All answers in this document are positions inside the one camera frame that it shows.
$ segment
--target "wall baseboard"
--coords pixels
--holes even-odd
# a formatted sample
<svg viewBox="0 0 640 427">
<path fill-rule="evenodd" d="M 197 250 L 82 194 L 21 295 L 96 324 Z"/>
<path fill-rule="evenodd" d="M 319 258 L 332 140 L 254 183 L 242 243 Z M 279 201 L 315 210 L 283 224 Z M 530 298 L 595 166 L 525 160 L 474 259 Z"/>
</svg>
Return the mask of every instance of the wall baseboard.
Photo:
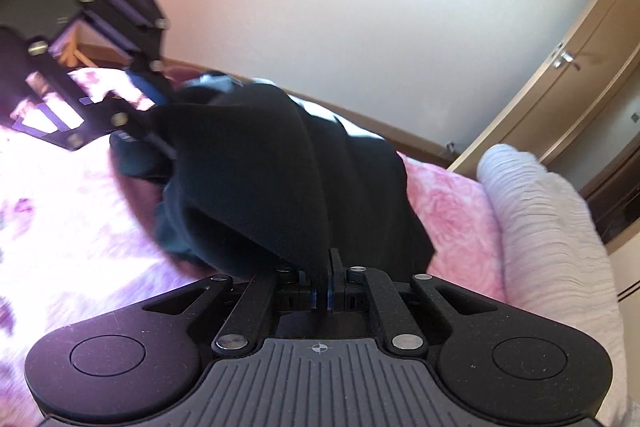
<svg viewBox="0 0 640 427">
<path fill-rule="evenodd" d="M 123 66 L 127 64 L 127 58 L 124 55 L 121 55 L 115 48 L 79 43 L 78 50 L 92 61 L 98 62 L 98 64 L 107 63 L 113 66 Z M 199 64 L 191 64 L 189 62 L 183 62 L 182 60 L 175 60 L 173 58 L 163 58 L 163 60 L 165 67 L 181 66 L 185 68 L 193 68 L 200 72 L 211 69 Z M 239 80 L 249 80 L 242 76 L 231 75 Z M 345 109 L 338 105 L 311 98 L 302 93 L 293 92 L 288 89 L 285 91 L 293 96 L 308 100 L 309 102 L 318 103 L 330 111 L 333 111 L 335 114 L 339 114 L 341 117 L 353 122 L 357 126 L 382 136 L 385 140 L 391 143 L 396 150 L 418 161 L 431 163 L 446 169 L 455 159 L 455 157 L 442 145 L 402 130 L 398 127 L 383 123 L 375 120 L 374 118 L 369 118 L 368 116 L 364 116 L 363 114 Z"/>
</svg>

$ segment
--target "bedding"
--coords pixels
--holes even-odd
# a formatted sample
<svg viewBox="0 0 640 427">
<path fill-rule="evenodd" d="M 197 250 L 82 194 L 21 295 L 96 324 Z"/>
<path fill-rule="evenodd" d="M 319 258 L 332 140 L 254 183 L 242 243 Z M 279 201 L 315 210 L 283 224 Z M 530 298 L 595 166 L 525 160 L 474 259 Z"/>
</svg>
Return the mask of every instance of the bedding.
<svg viewBox="0 0 640 427">
<path fill-rule="evenodd" d="M 633 423 L 637 407 L 627 407 L 624 332 L 613 273 L 587 204 L 532 154 L 508 145 L 482 156 L 478 180 L 502 230 L 507 302 L 596 339 L 613 365 L 597 418 L 609 426 L 638 425 Z"/>
<path fill-rule="evenodd" d="M 150 105 L 122 71 L 73 76 L 94 100 L 113 89 Z M 481 185 L 402 159 L 410 203 L 436 248 L 428 271 L 504 301 L 500 232 Z M 42 417 L 22 369 L 41 336 L 204 274 L 149 239 L 159 195 L 114 173 L 108 137 L 71 153 L 0 128 L 0 162 L 0 427 L 32 427 Z"/>
</svg>

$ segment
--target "crosshair symbol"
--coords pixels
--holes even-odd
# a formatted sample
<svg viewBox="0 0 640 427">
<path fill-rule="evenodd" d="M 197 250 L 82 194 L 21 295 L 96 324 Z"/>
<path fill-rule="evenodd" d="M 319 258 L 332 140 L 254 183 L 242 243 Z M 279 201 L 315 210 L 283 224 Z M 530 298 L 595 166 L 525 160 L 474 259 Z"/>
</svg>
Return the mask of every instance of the crosshair symbol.
<svg viewBox="0 0 640 427">
<path fill-rule="evenodd" d="M 316 353 L 324 353 L 327 349 L 329 349 L 329 346 L 327 346 L 326 344 L 314 344 L 313 346 L 311 346 L 311 349 L 313 349 Z"/>
</svg>

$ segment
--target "ribbed rubber pad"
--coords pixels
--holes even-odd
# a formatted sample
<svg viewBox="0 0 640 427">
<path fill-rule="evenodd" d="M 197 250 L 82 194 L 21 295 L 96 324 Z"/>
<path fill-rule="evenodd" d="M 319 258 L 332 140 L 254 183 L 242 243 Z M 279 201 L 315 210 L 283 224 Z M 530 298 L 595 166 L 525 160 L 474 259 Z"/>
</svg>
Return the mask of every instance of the ribbed rubber pad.
<svg viewBox="0 0 640 427">
<path fill-rule="evenodd" d="M 62 427 L 49 419 L 47 427 Z M 453 403 L 425 366 L 372 339 L 266 339 L 244 359 L 213 365 L 185 400 L 139 427 L 487 427 Z M 583 420 L 580 427 L 597 425 Z"/>
</svg>

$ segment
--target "pink bed sheet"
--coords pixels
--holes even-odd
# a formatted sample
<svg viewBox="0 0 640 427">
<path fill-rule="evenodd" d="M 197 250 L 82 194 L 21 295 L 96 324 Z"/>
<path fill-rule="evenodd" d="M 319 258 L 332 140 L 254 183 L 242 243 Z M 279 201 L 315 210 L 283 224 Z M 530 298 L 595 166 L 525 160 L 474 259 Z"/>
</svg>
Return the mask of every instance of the pink bed sheet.
<svg viewBox="0 0 640 427">
<path fill-rule="evenodd" d="M 74 76 L 94 98 L 114 89 L 148 105 L 121 71 Z M 410 202 L 437 251 L 428 272 L 504 301 L 500 230 L 481 185 L 402 159 Z M 69 153 L 0 128 L 0 162 L 0 427 L 33 427 L 42 417 L 22 371 L 41 336 L 187 284 L 194 274 L 146 235 L 145 211 L 134 215 L 127 204 L 106 137 Z M 126 187 L 130 199 L 151 201 L 153 191 L 140 182 Z"/>
</svg>

